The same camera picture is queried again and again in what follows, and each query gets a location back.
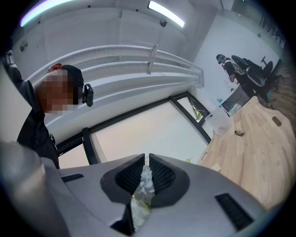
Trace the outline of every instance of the wooden tabletop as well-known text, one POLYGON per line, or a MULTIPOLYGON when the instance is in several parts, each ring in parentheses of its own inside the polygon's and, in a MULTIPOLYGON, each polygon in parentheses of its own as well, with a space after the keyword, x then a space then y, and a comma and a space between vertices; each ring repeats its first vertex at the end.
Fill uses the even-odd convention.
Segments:
POLYGON ((263 107, 257 97, 230 119, 232 127, 221 136, 214 133, 207 154, 197 164, 208 168, 218 164, 222 175, 270 209, 287 197, 296 178, 296 139, 290 121, 263 107), (245 135, 239 137, 235 130, 245 135))

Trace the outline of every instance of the ceiling light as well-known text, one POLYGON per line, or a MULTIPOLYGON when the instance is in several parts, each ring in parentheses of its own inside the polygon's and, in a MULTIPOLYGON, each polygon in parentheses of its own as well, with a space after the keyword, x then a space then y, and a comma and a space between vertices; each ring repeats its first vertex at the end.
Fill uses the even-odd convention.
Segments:
POLYGON ((69 2, 73 0, 46 0, 43 3, 33 7, 20 21, 20 26, 23 27, 29 21, 31 21, 34 17, 40 15, 41 13, 47 11, 48 9, 60 5, 65 2, 69 2))
POLYGON ((155 10, 155 11, 159 12, 160 14, 168 17, 169 19, 173 20, 181 27, 183 27, 185 24, 185 22, 180 17, 178 17, 176 14, 172 13, 170 10, 166 9, 165 7, 163 7, 162 5, 159 5, 156 2, 150 1, 148 8, 155 10))

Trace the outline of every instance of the person wearing cap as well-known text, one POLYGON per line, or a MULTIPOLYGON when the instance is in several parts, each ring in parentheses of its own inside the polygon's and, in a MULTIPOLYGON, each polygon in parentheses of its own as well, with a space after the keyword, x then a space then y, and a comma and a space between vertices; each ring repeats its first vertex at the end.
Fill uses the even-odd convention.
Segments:
POLYGON ((23 81, 14 62, 4 66, 16 88, 32 107, 17 141, 35 150, 40 157, 51 159, 59 168, 55 139, 44 125, 44 116, 45 113, 62 111, 68 105, 78 104, 83 88, 81 71, 74 66, 57 63, 33 88, 30 81, 23 81))
POLYGON ((234 80, 237 79, 241 88, 249 98, 252 98, 255 95, 255 92, 257 92, 258 95, 260 95, 260 97, 264 100, 265 102, 264 105, 266 107, 271 107, 271 103, 269 102, 267 94, 265 93, 264 89, 257 86, 254 82, 252 82, 246 74, 241 75, 239 73, 236 73, 229 57, 225 57, 223 54, 218 54, 216 56, 216 59, 218 63, 222 65, 224 70, 229 75, 230 81, 234 82, 234 80))

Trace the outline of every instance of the plastic container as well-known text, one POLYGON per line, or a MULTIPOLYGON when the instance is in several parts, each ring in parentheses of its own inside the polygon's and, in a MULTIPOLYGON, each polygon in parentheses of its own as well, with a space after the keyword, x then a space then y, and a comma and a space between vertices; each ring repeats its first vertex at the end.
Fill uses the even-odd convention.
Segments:
POLYGON ((232 125, 230 117, 224 111, 223 108, 216 108, 211 114, 209 114, 205 121, 207 121, 212 129, 218 135, 225 133, 232 125))

